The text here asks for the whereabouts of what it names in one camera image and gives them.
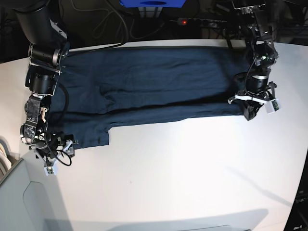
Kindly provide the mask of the black robot arm image left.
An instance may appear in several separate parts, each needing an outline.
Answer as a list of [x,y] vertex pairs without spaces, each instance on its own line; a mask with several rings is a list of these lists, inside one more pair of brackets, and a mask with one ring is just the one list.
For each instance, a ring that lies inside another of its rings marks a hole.
[[[44,163],[46,175],[55,175],[57,163],[75,155],[73,135],[48,130],[63,119],[69,94],[59,83],[61,62],[69,52],[67,33],[52,20],[48,0],[32,0],[27,6],[14,7],[21,28],[29,40],[29,66],[25,87],[31,92],[25,103],[26,120],[20,127],[21,141]],[[64,94],[64,108],[58,119],[50,119],[51,98],[56,89]]]

